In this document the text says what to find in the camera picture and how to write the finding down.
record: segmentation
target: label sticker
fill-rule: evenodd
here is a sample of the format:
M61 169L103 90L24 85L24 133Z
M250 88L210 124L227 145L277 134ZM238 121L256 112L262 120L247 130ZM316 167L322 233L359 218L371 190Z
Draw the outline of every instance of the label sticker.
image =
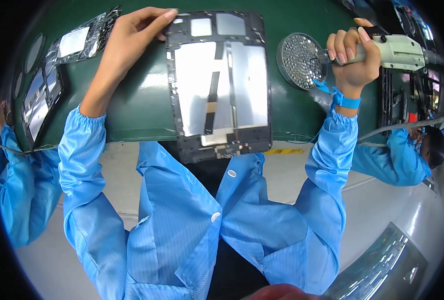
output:
M75 30L62 36L59 45L59 57L82 51L87 39L88 29L90 27Z

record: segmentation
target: white button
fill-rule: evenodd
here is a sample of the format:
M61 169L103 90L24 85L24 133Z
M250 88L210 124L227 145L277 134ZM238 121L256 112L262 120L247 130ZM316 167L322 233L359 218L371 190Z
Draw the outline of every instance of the white button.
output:
M212 223L215 221L215 220L217 220L217 218L219 217L219 215L220 215L220 213L219 212L217 212L217 213L214 213L213 215L212 215L212 218L211 218L211 220L212 220Z

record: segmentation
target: black hair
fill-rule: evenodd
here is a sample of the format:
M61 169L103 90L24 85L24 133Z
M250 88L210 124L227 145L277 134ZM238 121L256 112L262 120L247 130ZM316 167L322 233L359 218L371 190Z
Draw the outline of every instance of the black hair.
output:
M444 135L432 126L427 126L425 132L429 139L429 167L433 169L444 162Z

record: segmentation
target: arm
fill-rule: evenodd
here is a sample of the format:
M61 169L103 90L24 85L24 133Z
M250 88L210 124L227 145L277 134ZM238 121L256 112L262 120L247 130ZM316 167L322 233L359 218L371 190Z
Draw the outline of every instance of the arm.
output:
M105 300L124 298L127 276L123 221L102 193L105 180L99 159L105 146L105 111L148 43L155 35L165 39L160 32L177 12L147 7L118 18L92 84L80 108L70 112L59 144L65 235Z
M1 145L20 151L14 131L5 125ZM3 149L8 164L0 174L0 212L7 234L15 248L29 241L30 207L35 195L35 178L28 155Z
M407 129L394 129L387 139L387 146L399 182L411 186L421 183L430 175L430 171L408 136Z
M123 221L102 190L99 158L105 145L105 116L70 112L59 144L63 228L85 272L103 299L122 299L127 251Z
M364 19L355 21L359 26L372 26ZM360 98L363 87L378 77L380 51L361 27L352 27L349 32L339 30L327 39L330 58L337 55L343 63L347 55L356 55L357 43L366 51L364 62L332 66L336 87L350 99ZM347 49L353 49L352 53L347 53ZM339 272L340 239L345 228L341 191L352 165L357 135L357 109L336 106L328 113L305 165L308 179L295 205L308 227L306 292L323 293Z

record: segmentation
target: worker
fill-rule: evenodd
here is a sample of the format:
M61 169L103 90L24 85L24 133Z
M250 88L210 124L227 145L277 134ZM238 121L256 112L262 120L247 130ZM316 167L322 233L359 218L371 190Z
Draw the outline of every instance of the worker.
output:
M425 132L422 136L420 128L393 129L387 147L355 146L351 170L394 186L423 182L444 162L444 135L431 126Z
M131 231L102 193L99 159L111 96L152 39L165 40L161 32L177 13L147 7L118 18L84 99L67 117L58 150L69 243L105 300L213 299L210 290L223 284L212 282L225 267L219 252L230 249L265 280L247 290L246 295L255 292L250 300L322 299L339 272L345 227L341 189L358 133L354 106L337 105L328 113L294 205L268 200L262 153L233 157L213 197L155 141L140 143L139 222ZM345 103L358 104L364 85L378 76L380 51L362 27L340 30L327 40L331 58L334 53L346 57L346 48L355 54L359 40L365 62L334 67ZM219 248L222 241L229 249ZM243 272L227 277L251 278ZM232 295L232 289L227 285L222 292Z
M57 149L20 154L0 104L0 212L13 247L35 241L45 230L62 195Z

